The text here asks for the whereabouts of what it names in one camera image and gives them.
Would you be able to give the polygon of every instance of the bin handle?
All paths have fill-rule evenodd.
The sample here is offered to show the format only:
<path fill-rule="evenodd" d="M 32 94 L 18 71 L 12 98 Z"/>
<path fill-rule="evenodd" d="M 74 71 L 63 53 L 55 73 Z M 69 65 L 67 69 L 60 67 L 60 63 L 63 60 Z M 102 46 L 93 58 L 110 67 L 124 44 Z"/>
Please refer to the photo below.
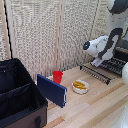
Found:
<path fill-rule="evenodd" d="M 41 117 L 40 116 L 36 117 L 35 123 L 36 123 L 36 128 L 40 128 L 40 124 L 41 124 Z"/>

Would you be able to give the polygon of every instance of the red cup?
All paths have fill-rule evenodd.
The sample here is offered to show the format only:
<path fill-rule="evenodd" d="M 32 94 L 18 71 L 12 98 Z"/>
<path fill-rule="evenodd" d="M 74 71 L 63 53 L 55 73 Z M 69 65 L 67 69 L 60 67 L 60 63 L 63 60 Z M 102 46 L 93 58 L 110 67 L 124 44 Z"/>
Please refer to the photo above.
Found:
<path fill-rule="evenodd" d="M 54 71 L 53 72 L 53 81 L 60 84 L 62 79 L 63 72 L 61 71 Z"/>

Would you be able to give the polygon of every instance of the wooden table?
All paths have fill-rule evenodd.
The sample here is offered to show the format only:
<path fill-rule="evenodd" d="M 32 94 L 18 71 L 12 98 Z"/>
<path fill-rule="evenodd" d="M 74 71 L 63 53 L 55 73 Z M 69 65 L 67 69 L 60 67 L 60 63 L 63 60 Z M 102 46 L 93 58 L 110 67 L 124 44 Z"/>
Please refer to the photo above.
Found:
<path fill-rule="evenodd" d="M 44 128 L 110 128 L 128 102 L 128 86 L 122 78 L 106 85 L 79 67 L 63 73 L 61 85 L 67 87 L 66 105 L 60 108 L 48 101 L 47 125 Z M 77 79 L 89 83 L 90 89 L 86 94 L 73 91 L 71 84 Z"/>

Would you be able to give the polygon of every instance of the blue folder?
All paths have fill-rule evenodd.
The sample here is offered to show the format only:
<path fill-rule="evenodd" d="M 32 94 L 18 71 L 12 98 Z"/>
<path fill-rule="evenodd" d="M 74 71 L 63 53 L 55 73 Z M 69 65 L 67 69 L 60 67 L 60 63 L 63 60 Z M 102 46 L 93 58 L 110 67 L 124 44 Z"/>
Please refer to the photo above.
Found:
<path fill-rule="evenodd" d="M 66 87 L 63 87 L 62 85 L 57 84 L 39 74 L 37 75 L 37 87 L 44 97 L 62 108 L 65 106 L 67 92 Z"/>

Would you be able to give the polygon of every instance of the black storage bin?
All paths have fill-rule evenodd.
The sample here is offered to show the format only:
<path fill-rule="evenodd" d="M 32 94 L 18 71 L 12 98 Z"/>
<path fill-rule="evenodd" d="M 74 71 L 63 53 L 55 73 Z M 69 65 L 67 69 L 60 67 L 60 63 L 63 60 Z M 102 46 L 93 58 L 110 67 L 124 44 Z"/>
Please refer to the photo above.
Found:
<path fill-rule="evenodd" d="M 40 128 L 47 100 L 19 59 L 0 62 L 0 128 Z"/>

